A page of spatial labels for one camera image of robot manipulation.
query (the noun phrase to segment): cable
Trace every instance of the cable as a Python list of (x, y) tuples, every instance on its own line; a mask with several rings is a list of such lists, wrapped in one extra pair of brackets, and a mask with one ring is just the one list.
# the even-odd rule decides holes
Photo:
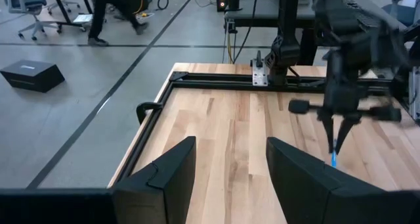
[(227, 38), (227, 33), (228, 33), (228, 28), (227, 26), (225, 27), (224, 30), (224, 41), (223, 41), (223, 56), (222, 56), (222, 64), (224, 63), (224, 48), (226, 47), (226, 38)]
[(411, 102), (408, 103), (408, 106), (411, 106), (413, 103), (415, 103), (415, 100), (417, 99), (417, 90), (414, 91), (414, 97), (413, 100), (411, 100)]
[(241, 54), (241, 52), (242, 52), (243, 46), (245, 45), (245, 43), (246, 43), (246, 41), (247, 41), (247, 39), (248, 39), (249, 32), (251, 31), (252, 25), (253, 25), (253, 23), (254, 23), (255, 9), (256, 9), (256, 8), (257, 8), (257, 0), (254, 0), (254, 7), (253, 7), (253, 9), (252, 9), (251, 24), (249, 25), (249, 28), (248, 28), (247, 34), (245, 35), (245, 39), (243, 40), (243, 43), (242, 43), (242, 45), (241, 45), (241, 48), (239, 49), (238, 54), (236, 55), (236, 57), (235, 57), (235, 59), (234, 59), (234, 61), (233, 61), (233, 64), (235, 64), (236, 60), (238, 59), (239, 55), (240, 55), (240, 54)]
[(232, 60), (232, 46), (230, 45), (230, 33), (228, 33), (228, 56), (229, 64), (232, 64), (234, 61)]
[(141, 14), (139, 14), (139, 15), (137, 15), (136, 19), (137, 20), (146, 20), (147, 18), (150, 18), (153, 15), (155, 15), (155, 13), (152, 13), (152, 12), (149, 12), (149, 13), (146, 13), (146, 14), (147, 14), (147, 16), (142, 16)]
[(209, 4), (204, 5), (204, 6), (200, 5), (197, 0), (194, 0), (194, 1), (196, 2), (197, 6), (201, 8), (208, 7), (209, 5), (216, 5), (216, 3), (212, 2), (211, 0), (209, 0)]
[(135, 11), (133, 14), (138, 14), (143, 8), (143, 0), (140, 2), (140, 7), (138, 8), (137, 11)]
[(161, 0), (157, 0), (157, 9), (156, 9), (156, 11), (163, 11), (163, 10), (165, 10), (165, 9), (168, 7), (168, 5), (169, 5), (169, 0), (166, 0), (166, 5), (165, 5), (164, 7), (161, 7), (161, 5), (160, 5), (160, 1), (161, 1)]
[(236, 49), (236, 33), (235, 33), (235, 40), (234, 40), (234, 57), (235, 57), (235, 49)]

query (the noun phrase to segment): person's leg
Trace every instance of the person's leg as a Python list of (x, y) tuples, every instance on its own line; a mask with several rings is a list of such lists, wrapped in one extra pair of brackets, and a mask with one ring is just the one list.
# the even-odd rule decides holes
[(95, 0), (94, 2), (94, 14), (92, 20), (91, 30), (88, 35), (89, 45), (107, 46), (108, 42), (99, 39), (99, 34), (102, 31), (102, 25), (104, 23), (106, 3), (108, 0)]
[(143, 30), (145, 30), (149, 26), (149, 23), (140, 24), (137, 21), (136, 16), (130, 12), (128, 6), (123, 1), (113, 0), (113, 4), (116, 7), (116, 9), (118, 9), (118, 11), (121, 13), (121, 15), (124, 16), (124, 18), (131, 23), (138, 35), (142, 34)]
[(126, 20), (125, 17), (123, 16), (123, 14), (121, 14), (120, 11), (117, 11), (117, 13), (114, 14), (114, 18), (116, 18), (117, 20)]

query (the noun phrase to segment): black clamp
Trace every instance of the black clamp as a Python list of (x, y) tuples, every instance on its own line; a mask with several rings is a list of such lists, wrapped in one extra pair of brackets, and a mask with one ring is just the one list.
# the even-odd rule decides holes
[(263, 67), (263, 60), (261, 59), (261, 51), (257, 52), (257, 58), (255, 59), (256, 67), (261, 68)]
[(140, 105), (137, 106), (136, 108), (136, 113), (137, 113), (137, 119), (138, 122), (143, 123), (143, 120), (146, 117), (146, 111), (148, 110), (161, 110), (163, 108), (163, 104), (158, 103), (158, 102), (144, 102)]
[(182, 79), (183, 77), (187, 76), (188, 72), (173, 72), (171, 77), (169, 78), (169, 81), (176, 81), (178, 79)]
[(334, 146), (334, 121), (333, 121), (333, 114), (328, 112), (324, 107), (320, 107), (318, 109), (318, 120), (322, 122), (324, 126), (325, 132), (327, 133), (327, 140), (328, 140), (328, 152), (332, 153), (335, 151), (338, 155), (340, 152), (341, 146), (344, 143), (348, 133), (353, 128), (353, 126), (360, 123), (360, 119), (362, 118), (362, 114), (359, 112), (349, 113), (343, 115), (344, 120), (341, 122), (339, 134), (337, 136), (337, 142)]

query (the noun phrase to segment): black cable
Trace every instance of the black cable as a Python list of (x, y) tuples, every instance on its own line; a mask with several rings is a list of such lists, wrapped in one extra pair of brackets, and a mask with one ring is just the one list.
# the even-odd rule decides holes
[(229, 32), (228, 32), (228, 56), (229, 56), (229, 64), (233, 64), (234, 60), (232, 59), (232, 45), (230, 44)]
[(245, 35), (245, 39), (243, 40), (242, 46), (241, 46), (241, 48), (239, 49), (238, 54), (236, 55), (236, 57), (235, 57), (235, 59), (234, 59), (234, 61), (233, 61), (233, 64), (235, 64), (236, 60), (238, 59), (239, 55), (240, 55), (240, 54), (241, 54), (241, 52), (242, 52), (243, 46), (245, 45), (245, 43), (246, 43), (246, 41), (247, 41), (247, 38), (248, 38), (249, 32), (251, 31), (252, 25), (253, 25), (253, 23), (254, 23), (255, 9), (256, 9), (256, 8), (257, 8), (257, 0), (254, 0), (254, 7), (253, 7), (253, 9), (252, 9), (251, 23), (250, 23), (250, 25), (249, 25), (249, 28), (248, 28), (247, 34)]
[(235, 33), (235, 40), (234, 40), (234, 58), (235, 58), (235, 49), (236, 49), (236, 33)]
[(411, 100), (411, 102), (408, 103), (408, 106), (411, 106), (413, 103), (415, 103), (415, 100), (417, 99), (417, 90), (414, 91), (414, 97), (413, 100)]
[(168, 5), (169, 5), (169, 0), (166, 0), (166, 5), (164, 7), (161, 7), (160, 6), (160, 1), (161, 0), (157, 0), (157, 9), (156, 9), (157, 11), (165, 10), (168, 7)]
[(227, 33), (228, 33), (228, 26), (227, 26), (228, 24), (226, 23), (225, 24), (225, 30), (224, 30), (224, 41), (223, 41), (223, 57), (222, 57), (222, 64), (224, 63), (224, 49), (225, 49), (225, 47), (226, 47), (226, 38), (228, 37), (227, 36)]
[(216, 5), (216, 3), (214, 3), (214, 2), (212, 2), (212, 1), (210, 1), (210, 3), (209, 4), (207, 4), (207, 5), (204, 5), (204, 6), (202, 6), (202, 5), (200, 5), (199, 3), (198, 3), (198, 1), (197, 0), (194, 0), (195, 2), (196, 2), (196, 4), (197, 4), (197, 6), (199, 6), (199, 7), (201, 7), (201, 8), (204, 8), (204, 7), (208, 7), (209, 5)]

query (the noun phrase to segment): wooden tabletop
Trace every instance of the wooden tabletop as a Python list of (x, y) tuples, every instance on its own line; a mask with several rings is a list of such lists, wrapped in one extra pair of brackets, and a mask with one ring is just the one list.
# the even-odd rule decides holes
[[(325, 67), (295, 69), (302, 76), (326, 73)], [(177, 63), (173, 70), (251, 73), (247, 65), (227, 64)], [(133, 172), (193, 135), (197, 137), (196, 180), (187, 223), (286, 223), (268, 174), (266, 138), (277, 137), (327, 164), (331, 160), (326, 133), (315, 113), (287, 111), (293, 98), (321, 104), (323, 95), (173, 89)], [(371, 98), (360, 107), (374, 104), (378, 99)], [(402, 118), (401, 124), (363, 118), (345, 140), (338, 169), (386, 190), (419, 189), (420, 129), (405, 111)], [(335, 118), (336, 134), (340, 120)], [(142, 126), (127, 154), (141, 131)]]

